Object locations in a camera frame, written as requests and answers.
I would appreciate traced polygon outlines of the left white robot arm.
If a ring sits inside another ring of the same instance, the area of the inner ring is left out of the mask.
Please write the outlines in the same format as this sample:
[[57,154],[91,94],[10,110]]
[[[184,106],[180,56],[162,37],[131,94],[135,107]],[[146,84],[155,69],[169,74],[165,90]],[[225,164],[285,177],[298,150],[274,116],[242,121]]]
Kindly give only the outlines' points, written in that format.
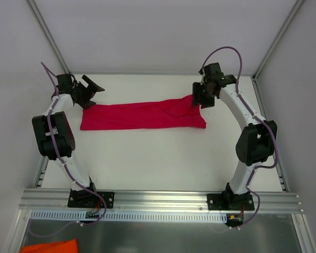
[[96,205],[98,194],[88,173],[84,172],[75,156],[75,138],[66,113],[79,105],[83,110],[96,103],[91,99],[105,89],[88,76],[83,75],[84,86],[72,74],[56,76],[57,84],[51,103],[45,113],[32,118],[37,147],[42,156],[54,161],[64,172],[71,190],[80,194],[80,202],[86,207]]

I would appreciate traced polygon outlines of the red t-shirt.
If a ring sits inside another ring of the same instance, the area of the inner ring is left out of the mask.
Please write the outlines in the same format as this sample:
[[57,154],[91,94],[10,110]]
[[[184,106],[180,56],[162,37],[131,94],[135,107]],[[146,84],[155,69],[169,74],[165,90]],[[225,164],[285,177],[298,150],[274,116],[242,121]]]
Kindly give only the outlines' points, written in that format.
[[206,128],[191,95],[156,102],[96,104],[83,110],[80,125],[82,131],[167,128]]

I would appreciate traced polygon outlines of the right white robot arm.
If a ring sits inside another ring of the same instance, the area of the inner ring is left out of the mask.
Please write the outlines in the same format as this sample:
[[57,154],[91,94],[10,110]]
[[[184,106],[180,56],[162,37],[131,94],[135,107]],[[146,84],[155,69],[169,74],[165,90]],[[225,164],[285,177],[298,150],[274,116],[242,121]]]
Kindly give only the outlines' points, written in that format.
[[277,124],[258,115],[239,91],[236,77],[225,75],[219,63],[206,65],[200,74],[201,81],[193,83],[192,105],[211,108],[219,99],[228,107],[241,129],[235,146],[238,165],[233,178],[216,200],[228,209],[235,209],[248,201],[248,186],[255,171],[275,152]]

